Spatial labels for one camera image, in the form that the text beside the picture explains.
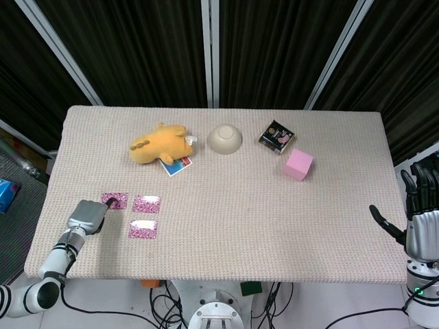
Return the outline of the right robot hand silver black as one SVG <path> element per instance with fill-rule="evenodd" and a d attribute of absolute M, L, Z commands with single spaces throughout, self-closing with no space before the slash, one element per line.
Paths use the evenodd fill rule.
<path fill-rule="evenodd" d="M 438 170 L 415 162 L 410 172 L 401 170 L 401 178 L 406 192 L 406 229 L 391 224 L 374 205 L 369 206 L 370 213 L 410 258 L 434 263 L 438 260 Z"/>

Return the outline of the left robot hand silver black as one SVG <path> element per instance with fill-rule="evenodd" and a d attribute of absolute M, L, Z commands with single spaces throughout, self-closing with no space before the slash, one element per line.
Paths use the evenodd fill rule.
<path fill-rule="evenodd" d="M 83 199 L 70 215 L 67 227 L 82 228 L 87 236 L 100 233 L 107 210 L 118 203 L 114 197 L 109 198 L 105 203 Z"/>

